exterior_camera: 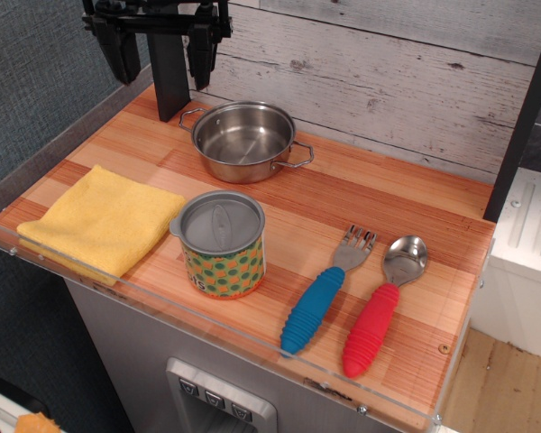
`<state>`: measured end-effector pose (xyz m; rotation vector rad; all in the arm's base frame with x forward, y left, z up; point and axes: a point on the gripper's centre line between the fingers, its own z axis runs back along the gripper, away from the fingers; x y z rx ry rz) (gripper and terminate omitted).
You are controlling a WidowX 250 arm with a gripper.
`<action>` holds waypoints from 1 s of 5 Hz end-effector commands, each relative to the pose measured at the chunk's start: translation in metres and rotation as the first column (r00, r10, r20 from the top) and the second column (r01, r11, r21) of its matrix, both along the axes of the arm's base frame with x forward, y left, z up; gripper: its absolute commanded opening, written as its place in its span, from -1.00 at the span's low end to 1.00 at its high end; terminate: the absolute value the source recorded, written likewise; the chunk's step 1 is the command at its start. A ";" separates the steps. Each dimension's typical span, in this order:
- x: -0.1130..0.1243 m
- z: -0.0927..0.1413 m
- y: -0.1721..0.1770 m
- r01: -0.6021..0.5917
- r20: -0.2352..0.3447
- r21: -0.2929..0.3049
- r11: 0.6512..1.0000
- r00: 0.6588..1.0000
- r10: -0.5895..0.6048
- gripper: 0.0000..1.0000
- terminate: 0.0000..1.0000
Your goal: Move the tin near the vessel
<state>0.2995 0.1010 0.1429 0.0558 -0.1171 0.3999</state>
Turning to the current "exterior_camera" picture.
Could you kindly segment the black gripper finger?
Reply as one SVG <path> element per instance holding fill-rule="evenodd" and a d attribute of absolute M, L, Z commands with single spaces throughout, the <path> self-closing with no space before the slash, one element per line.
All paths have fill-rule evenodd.
<path fill-rule="evenodd" d="M 105 20 L 94 20 L 93 32 L 115 78 L 130 85 L 141 71 L 136 35 Z"/>
<path fill-rule="evenodd" d="M 215 39 L 208 24 L 193 24 L 188 31 L 188 64 L 196 90 L 206 88 L 214 69 Z"/>

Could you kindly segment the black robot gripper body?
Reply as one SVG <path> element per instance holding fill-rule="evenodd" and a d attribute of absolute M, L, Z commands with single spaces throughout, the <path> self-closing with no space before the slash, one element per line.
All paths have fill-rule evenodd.
<path fill-rule="evenodd" d="M 232 18 L 226 1 L 85 1 L 82 20 L 86 29 L 98 35 L 142 33 L 189 36 L 205 28 L 216 40 L 232 35 Z"/>

